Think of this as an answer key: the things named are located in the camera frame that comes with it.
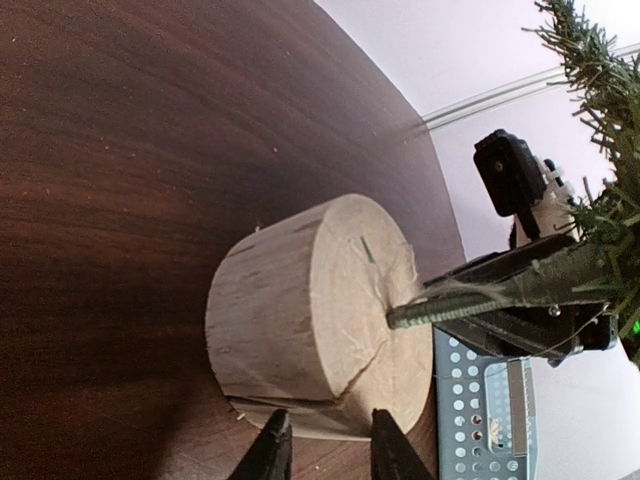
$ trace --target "wooden log slice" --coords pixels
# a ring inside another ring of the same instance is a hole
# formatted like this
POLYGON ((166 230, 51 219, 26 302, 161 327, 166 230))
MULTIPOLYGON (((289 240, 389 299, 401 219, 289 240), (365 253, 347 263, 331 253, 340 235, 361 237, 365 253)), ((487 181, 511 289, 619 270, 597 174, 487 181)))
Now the wooden log slice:
POLYGON ((384 408, 406 432, 431 384, 432 332, 392 331, 385 312, 419 289, 411 247, 366 197, 256 232, 229 252, 209 294, 217 380, 258 427, 286 407, 297 436, 364 440, 384 408))

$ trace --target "wooden tabletop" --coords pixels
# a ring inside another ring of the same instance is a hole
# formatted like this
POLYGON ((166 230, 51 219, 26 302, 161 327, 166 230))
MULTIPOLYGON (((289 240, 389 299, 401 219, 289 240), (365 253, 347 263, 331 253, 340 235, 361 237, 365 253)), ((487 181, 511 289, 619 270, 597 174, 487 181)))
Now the wooden tabletop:
MULTIPOLYGON (((3 479, 226 478, 257 430, 204 312, 256 227, 357 192, 423 276, 463 261, 418 115, 309 0, 3 0, 0 62, 3 479)), ((294 448, 296 479, 368 478, 367 444, 294 448)))

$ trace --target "pine branch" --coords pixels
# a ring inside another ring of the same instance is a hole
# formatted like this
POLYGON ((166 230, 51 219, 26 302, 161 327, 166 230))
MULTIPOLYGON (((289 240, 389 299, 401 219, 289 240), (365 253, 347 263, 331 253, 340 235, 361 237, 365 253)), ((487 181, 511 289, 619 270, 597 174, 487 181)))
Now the pine branch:
POLYGON ((614 38, 591 24, 573 0, 540 0, 552 17, 534 30, 562 57, 567 84, 579 92, 577 115, 592 130, 591 140, 612 162, 616 180, 593 202, 574 210, 584 241, 597 246, 606 281, 622 285, 612 300, 630 357, 640 345, 640 56, 632 62, 611 52, 614 38))

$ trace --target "wall baseboard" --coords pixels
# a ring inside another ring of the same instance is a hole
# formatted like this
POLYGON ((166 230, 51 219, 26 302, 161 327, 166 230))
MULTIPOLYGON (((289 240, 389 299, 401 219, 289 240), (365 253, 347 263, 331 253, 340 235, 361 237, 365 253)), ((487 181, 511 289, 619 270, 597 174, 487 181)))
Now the wall baseboard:
MULTIPOLYGON (((640 55, 640 43, 616 49, 615 53, 630 59, 640 55)), ((511 102, 564 87, 565 84, 561 83, 564 79, 562 67, 545 70, 423 115, 422 120, 430 131, 437 130, 511 102)))

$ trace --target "screw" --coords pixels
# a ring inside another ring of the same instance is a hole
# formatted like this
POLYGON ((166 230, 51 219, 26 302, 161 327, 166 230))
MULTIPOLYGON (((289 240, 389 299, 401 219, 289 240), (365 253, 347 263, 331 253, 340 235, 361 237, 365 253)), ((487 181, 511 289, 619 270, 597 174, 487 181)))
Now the screw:
POLYGON ((562 314, 562 310, 558 305, 551 305, 549 307, 549 316, 550 317, 559 317, 562 314))

